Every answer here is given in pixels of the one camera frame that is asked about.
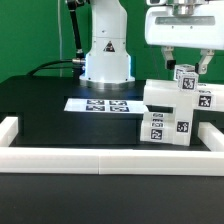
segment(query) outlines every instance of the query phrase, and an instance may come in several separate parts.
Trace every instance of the white foam block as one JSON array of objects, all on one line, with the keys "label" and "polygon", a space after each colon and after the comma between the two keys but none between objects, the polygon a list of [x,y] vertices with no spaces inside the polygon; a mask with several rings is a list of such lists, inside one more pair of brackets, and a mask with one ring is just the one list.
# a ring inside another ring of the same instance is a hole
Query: white foam block
[{"label": "white foam block", "polygon": [[100,155],[99,174],[224,175],[224,153],[110,151]]},{"label": "white foam block", "polygon": [[98,174],[99,151],[0,148],[0,172]]},{"label": "white foam block", "polygon": [[213,152],[224,152],[224,135],[208,122],[200,122],[198,137]]},{"label": "white foam block", "polygon": [[18,134],[18,118],[6,117],[0,124],[0,147],[8,147]]}]

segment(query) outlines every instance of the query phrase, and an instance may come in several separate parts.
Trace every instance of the black cable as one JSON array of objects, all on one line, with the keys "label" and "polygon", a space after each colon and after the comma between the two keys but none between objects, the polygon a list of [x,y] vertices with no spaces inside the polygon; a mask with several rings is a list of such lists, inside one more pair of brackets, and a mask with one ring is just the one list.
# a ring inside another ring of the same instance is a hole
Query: black cable
[{"label": "black cable", "polygon": [[63,64],[63,63],[72,63],[72,59],[58,60],[58,61],[52,61],[52,62],[44,63],[44,64],[38,66],[37,68],[29,71],[26,75],[33,76],[37,71],[39,71],[41,69],[44,69],[47,66],[56,65],[56,64]]}]

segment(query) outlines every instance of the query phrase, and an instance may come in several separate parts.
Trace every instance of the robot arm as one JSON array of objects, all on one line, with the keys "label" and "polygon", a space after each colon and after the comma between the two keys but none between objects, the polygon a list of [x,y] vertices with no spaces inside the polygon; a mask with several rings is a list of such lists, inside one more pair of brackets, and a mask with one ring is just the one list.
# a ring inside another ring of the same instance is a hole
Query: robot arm
[{"label": "robot arm", "polygon": [[173,47],[199,48],[202,57],[196,68],[205,74],[214,50],[224,49],[224,1],[147,0],[147,4],[156,7],[147,12],[145,38],[148,44],[163,46],[166,67],[174,67]]},{"label": "robot arm", "polygon": [[130,56],[126,52],[125,9],[119,0],[67,0],[72,6],[70,13],[86,2],[92,7],[92,48],[86,55],[80,83],[102,89],[132,86],[134,78],[130,76]]}]

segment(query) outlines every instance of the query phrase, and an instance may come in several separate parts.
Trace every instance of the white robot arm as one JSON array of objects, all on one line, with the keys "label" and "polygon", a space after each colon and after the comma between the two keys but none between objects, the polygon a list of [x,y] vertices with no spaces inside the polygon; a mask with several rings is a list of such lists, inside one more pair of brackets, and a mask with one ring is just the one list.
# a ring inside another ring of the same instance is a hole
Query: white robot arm
[{"label": "white robot arm", "polygon": [[133,86],[131,58],[126,52],[127,13],[119,0],[68,2],[73,7],[88,2],[92,7],[92,48],[86,55],[81,85],[113,90]]}]

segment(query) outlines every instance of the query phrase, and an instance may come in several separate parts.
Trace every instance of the white plastic casing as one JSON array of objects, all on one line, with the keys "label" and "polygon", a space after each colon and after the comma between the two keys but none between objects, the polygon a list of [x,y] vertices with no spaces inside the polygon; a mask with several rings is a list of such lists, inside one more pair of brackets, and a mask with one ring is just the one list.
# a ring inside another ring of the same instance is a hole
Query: white plastic casing
[{"label": "white plastic casing", "polygon": [[[99,83],[134,81],[131,58],[126,52],[127,13],[119,0],[90,0],[92,6],[92,48],[86,56],[81,80]],[[105,51],[112,43],[114,51]]]},{"label": "white plastic casing", "polygon": [[213,19],[213,25],[158,25],[156,18],[172,15],[172,6],[152,7],[148,10],[145,23],[145,39],[148,44],[199,49],[224,49],[224,1],[209,1],[206,5],[196,5],[194,15]]}]

